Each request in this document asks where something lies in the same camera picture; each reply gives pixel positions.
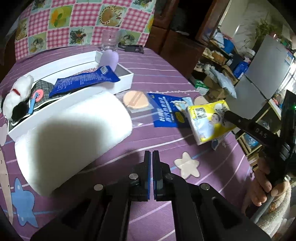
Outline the right hand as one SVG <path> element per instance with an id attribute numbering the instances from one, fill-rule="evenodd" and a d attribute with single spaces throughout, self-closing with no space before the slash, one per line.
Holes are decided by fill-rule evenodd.
<path id="1" fill-rule="evenodd" d="M 260 207 L 267 201 L 267 194 L 274 197 L 274 200 L 278 200 L 290 186 L 289 181 L 279 183 L 276 186 L 272 186 L 267 179 L 267 174 L 270 173 L 269 166 L 264 158 L 257 160 L 258 168 L 254 172 L 254 179 L 252 180 L 247 194 L 243 200 L 241 212 L 245 214 L 246 209 L 251 204 Z"/>

